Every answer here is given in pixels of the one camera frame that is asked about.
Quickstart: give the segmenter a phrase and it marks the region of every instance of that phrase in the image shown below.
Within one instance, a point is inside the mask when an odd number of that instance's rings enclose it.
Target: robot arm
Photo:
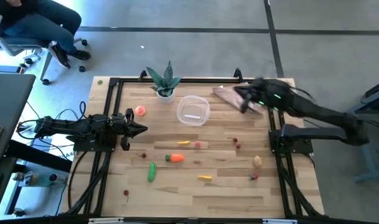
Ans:
[[[129,150],[128,138],[147,130],[146,126],[134,122],[133,109],[127,109],[111,119],[103,114],[90,115],[78,121],[53,119],[46,116],[39,119],[34,128],[37,138],[54,134],[68,134],[67,139],[75,143],[75,151],[113,151],[117,135],[122,135],[120,145]]]
[[[252,85],[236,86],[234,90],[244,99],[241,107],[242,113],[246,111],[248,103],[252,101],[285,111],[290,116],[314,118],[341,128],[298,128],[292,124],[285,124],[283,133],[287,137],[337,139],[354,146],[361,146],[369,142],[363,122],[356,116],[318,106],[293,92],[292,87],[284,81],[257,78]]]

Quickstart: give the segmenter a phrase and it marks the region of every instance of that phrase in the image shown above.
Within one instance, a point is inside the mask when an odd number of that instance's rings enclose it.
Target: toy cucumber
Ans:
[[[149,165],[149,173],[147,175],[147,181],[152,182],[155,176],[156,176],[156,164],[151,162],[151,164]]]

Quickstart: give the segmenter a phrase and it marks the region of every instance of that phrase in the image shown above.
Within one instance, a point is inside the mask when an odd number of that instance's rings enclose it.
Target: person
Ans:
[[[0,15],[0,32],[8,36],[56,41],[49,50],[65,68],[70,68],[68,55],[79,60],[91,57],[74,46],[74,35],[82,22],[80,15],[53,0],[0,0]]]

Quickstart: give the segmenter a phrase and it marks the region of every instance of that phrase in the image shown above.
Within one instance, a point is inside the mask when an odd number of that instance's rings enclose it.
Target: plastic container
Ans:
[[[205,98],[185,96],[178,104],[178,120],[188,126],[201,126],[210,116],[210,105]]]

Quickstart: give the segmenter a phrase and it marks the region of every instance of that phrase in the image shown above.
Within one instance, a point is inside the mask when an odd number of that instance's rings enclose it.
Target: wooden tabletop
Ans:
[[[103,113],[109,79],[94,78],[87,115]],[[283,80],[294,85],[292,78]],[[218,83],[181,83],[175,89],[176,98],[171,105],[159,103],[150,86],[150,83],[124,84],[119,110],[124,113],[126,108],[145,106],[146,115],[136,116],[134,120],[149,129],[130,140],[130,151],[123,151],[118,144],[112,153],[102,216],[284,217],[276,161],[269,150],[266,111],[261,115],[241,114],[212,93],[212,87],[220,86]],[[210,103],[210,118],[202,127],[185,126],[178,121],[177,105],[186,95],[201,96]],[[112,113],[115,96],[116,90],[109,114]],[[285,116],[287,123],[303,126],[301,119]],[[233,138],[238,139],[240,149],[236,149]],[[192,143],[180,146],[179,141]],[[202,143],[201,149],[194,148],[194,141]],[[140,156],[143,152],[147,154],[145,159]],[[183,154],[185,160],[176,164],[166,162],[165,155],[171,153]],[[260,169],[252,163],[255,156],[263,160]],[[78,165],[72,183],[73,203],[88,185],[93,157],[93,152],[87,153]],[[151,162],[157,165],[157,174],[149,183],[147,175]],[[323,213],[311,161],[306,156],[293,154],[293,163],[299,188],[314,208]],[[258,180],[248,180],[248,175],[253,173],[259,175]],[[213,179],[200,180],[199,175],[209,175]],[[124,190],[129,191],[128,200],[123,195]],[[294,208],[292,194],[290,191],[288,194]],[[62,211],[66,211],[67,199],[63,202]]]

